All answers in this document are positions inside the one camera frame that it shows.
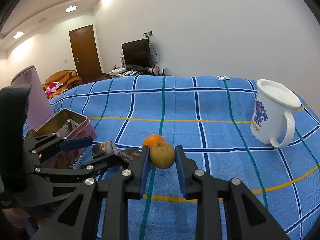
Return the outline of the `pink metal tin tray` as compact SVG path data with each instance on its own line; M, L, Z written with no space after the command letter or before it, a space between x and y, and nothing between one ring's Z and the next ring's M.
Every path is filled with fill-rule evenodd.
M52 135L59 138L53 152L39 154L45 168L75 168L78 156L97 138L87 116L68 109L62 109L36 131L37 136Z

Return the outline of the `dark mangosteen fruit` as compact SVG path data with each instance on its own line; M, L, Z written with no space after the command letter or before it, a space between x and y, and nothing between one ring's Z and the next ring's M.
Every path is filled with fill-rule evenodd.
M131 161L138 159L141 156L139 150L127 148L118 152L118 156L126 163L131 163Z

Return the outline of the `black television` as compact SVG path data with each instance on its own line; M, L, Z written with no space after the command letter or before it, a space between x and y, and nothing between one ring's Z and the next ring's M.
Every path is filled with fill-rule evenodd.
M151 52L148 39L135 40L121 45L127 66L151 68Z

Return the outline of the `small orange tangerine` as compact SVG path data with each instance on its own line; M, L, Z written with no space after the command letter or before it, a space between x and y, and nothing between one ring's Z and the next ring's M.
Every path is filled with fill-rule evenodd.
M152 149L159 142L165 142L165 139L158 134L152 134L144 139L142 146L148 146L149 149Z

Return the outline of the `pink electric kettle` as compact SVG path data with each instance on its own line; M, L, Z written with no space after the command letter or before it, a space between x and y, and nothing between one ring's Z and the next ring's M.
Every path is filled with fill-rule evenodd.
M26 124L30 129L37 131L54 115L54 112L44 93L35 66L31 65L21 70L10 83L13 86L31 85Z

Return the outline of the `white printed mug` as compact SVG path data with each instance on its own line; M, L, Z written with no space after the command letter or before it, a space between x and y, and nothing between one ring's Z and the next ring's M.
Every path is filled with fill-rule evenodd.
M257 89L251 132L263 144L285 148L295 135L294 114L301 101L293 91L275 81L260 79Z

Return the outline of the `pink floral cushion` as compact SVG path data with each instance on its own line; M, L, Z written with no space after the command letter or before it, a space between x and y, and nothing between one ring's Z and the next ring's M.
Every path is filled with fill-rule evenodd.
M46 96L50 96L51 94L55 93L62 86L63 86L63 83L61 83L61 82L53 82L46 88L46 90L44 92L45 92Z

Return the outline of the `white TV stand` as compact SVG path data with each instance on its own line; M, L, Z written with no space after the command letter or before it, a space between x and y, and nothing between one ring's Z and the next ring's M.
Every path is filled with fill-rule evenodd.
M156 66L154 68L148 68L147 70L135 70L129 68L115 68L109 72L112 78L116 77L129 77L138 75L149 75L149 76L168 76L164 68Z

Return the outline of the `blue plaid tablecloth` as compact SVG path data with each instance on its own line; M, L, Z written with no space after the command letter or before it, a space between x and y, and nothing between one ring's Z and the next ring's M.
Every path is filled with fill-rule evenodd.
M291 144L276 150L253 137L255 81L224 76L132 76L88 83L50 100L87 116L96 143L140 150L161 135L181 145L215 178L240 178L291 239L304 239L319 218L319 117L301 104Z

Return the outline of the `brown wooden door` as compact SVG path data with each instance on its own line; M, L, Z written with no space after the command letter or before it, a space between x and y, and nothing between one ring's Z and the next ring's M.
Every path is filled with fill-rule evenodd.
M102 76L93 25L69 32L73 58L78 75L84 83L90 83Z

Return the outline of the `small green-brown fruit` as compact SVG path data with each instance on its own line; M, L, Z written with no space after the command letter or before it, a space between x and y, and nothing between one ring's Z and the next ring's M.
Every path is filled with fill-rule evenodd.
M167 169L175 162L176 153L174 148L167 142L160 141L150 150L152 164L160 169Z

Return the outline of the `brown striped shell piece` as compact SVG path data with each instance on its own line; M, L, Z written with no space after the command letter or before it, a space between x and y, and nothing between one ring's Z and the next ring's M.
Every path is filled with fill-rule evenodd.
M117 147L113 141L105 141L92 147L92 157L97 159L109 154L118 154Z

